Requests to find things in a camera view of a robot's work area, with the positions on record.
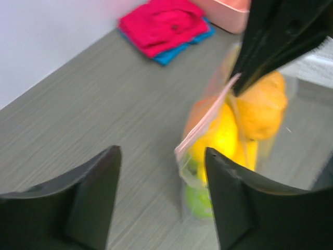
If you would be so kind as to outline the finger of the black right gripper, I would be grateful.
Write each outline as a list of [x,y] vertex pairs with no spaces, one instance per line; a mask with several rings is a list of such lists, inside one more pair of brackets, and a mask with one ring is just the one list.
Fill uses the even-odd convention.
[[231,76],[241,95],[264,75],[319,47],[332,36],[331,0],[252,1]]

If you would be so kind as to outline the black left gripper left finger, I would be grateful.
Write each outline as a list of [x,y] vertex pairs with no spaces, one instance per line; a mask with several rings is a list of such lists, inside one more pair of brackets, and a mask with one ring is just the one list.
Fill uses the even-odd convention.
[[122,153],[109,146],[82,165],[1,194],[1,249],[105,249]]

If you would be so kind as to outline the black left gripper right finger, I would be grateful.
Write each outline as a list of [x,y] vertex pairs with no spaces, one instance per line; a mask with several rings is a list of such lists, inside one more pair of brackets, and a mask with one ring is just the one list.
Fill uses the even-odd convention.
[[268,179],[206,148],[220,249],[332,249],[332,161],[312,189]]

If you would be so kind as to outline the dark green lime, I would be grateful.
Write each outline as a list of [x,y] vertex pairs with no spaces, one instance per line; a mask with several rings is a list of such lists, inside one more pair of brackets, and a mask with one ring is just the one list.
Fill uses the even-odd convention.
[[195,188],[185,184],[183,199],[187,209],[198,219],[212,219],[213,211],[211,206],[209,190]]

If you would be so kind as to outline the orange mango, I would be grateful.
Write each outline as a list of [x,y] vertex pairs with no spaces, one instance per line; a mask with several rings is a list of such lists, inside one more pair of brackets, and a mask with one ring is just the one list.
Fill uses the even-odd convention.
[[288,106],[286,80],[278,71],[269,73],[237,97],[236,103],[245,136],[267,140],[279,130]]

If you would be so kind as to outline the yellow banana bunch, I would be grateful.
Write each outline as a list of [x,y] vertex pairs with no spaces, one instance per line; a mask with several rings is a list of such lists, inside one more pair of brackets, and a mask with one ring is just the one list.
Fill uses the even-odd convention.
[[258,142],[247,140],[244,144],[241,141],[235,116],[227,103],[219,109],[217,117],[210,124],[208,131],[188,150],[192,160],[197,163],[197,177],[203,184],[207,184],[204,165],[206,147],[214,148],[235,163],[252,171],[255,170]]

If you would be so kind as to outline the clear pink zip top bag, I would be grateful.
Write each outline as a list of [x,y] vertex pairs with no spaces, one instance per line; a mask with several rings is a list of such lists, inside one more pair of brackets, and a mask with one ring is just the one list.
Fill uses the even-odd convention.
[[265,165],[298,82],[282,70],[263,77],[235,97],[230,75],[240,50],[233,44],[189,113],[175,157],[182,179],[182,216],[213,220],[206,177],[205,150],[210,147],[237,164],[258,171]]

